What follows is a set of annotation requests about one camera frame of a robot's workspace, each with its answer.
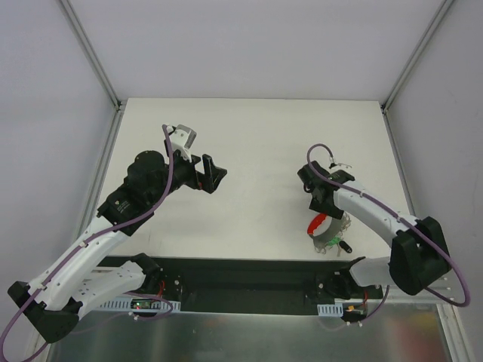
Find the black headed key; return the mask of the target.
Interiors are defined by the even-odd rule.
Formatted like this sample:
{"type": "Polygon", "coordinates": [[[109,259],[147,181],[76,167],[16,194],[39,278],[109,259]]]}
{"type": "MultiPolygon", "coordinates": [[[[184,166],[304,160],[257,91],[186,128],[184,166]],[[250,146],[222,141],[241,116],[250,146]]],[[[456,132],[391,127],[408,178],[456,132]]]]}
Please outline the black headed key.
{"type": "Polygon", "coordinates": [[[352,248],[345,241],[340,241],[338,247],[346,253],[352,253],[352,248]]]}

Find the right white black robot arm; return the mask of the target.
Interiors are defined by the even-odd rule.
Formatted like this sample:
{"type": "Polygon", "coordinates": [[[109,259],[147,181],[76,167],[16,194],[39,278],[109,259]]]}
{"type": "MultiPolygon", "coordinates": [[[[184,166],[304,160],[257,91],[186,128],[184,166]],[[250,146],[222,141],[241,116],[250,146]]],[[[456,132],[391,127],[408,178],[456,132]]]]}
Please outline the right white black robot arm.
{"type": "Polygon", "coordinates": [[[431,216],[420,219],[397,213],[363,189],[344,170],[329,173],[316,161],[302,166],[297,175],[304,191],[312,196],[310,210],[341,220],[355,217],[382,238],[390,248],[388,257],[359,257],[340,278],[340,290],[357,297],[366,287],[396,285],[410,296],[430,287],[452,270],[441,224],[431,216]]]}

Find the red handled metal key holder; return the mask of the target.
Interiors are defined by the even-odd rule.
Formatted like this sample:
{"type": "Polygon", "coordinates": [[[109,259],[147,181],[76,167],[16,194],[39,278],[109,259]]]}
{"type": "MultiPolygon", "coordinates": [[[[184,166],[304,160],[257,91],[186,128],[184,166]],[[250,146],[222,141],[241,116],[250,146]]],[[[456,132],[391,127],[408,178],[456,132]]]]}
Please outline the red handled metal key holder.
{"type": "Polygon", "coordinates": [[[312,239],[315,251],[326,254],[331,248],[338,245],[328,247],[328,242],[335,237],[343,241],[343,234],[350,225],[351,219],[347,213],[343,214],[341,219],[332,218],[320,213],[310,222],[306,233],[312,239]]]}

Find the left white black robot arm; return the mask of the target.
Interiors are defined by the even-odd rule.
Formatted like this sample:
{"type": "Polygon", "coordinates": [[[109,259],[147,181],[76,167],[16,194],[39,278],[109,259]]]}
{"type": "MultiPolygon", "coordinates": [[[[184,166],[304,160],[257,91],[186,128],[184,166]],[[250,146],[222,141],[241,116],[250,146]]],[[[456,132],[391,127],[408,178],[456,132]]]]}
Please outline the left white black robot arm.
{"type": "Polygon", "coordinates": [[[181,186],[211,194],[227,175],[209,155],[185,160],[176,151],[171,161],[166,164],[157,151],[138,154],[78,240],[43,275],[9,287],[8,295],[47,343],[60,341],[87,313],[123,293],[158,288],[159,267],[144,253],[101,278],[89,281],[87,276],[153,217],[164,194],[181,186]]]}

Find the green headed key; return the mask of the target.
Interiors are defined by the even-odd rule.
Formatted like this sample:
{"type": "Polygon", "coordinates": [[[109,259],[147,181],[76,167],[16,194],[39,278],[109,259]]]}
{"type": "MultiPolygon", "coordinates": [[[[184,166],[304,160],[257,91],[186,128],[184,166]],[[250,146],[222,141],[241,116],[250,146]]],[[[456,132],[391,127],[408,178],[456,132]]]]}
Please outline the green headed key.
{"type": "Polygon", "coordinates": [[[335,238],[331,239],[331,240],[328,242],[327,246],[328,246],[328,247],[333,247],[334,245],[338,244],[339,242],[340,242],[340,238],[335,237],[335,238]]]}

